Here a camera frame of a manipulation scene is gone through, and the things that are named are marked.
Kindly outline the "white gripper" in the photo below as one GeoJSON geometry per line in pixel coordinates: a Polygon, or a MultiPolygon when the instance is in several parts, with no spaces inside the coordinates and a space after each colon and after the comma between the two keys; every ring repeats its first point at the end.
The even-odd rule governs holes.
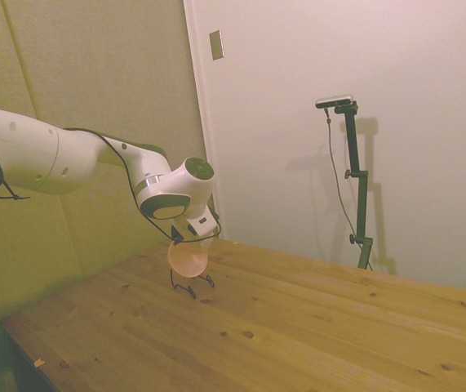
{"type": "Polygon", "coordinates": [[[201,242],[217,236],[220,223],[209,207],[200,216],[183,214],[171,219],[171,237],[176,242],[201,242]]]}

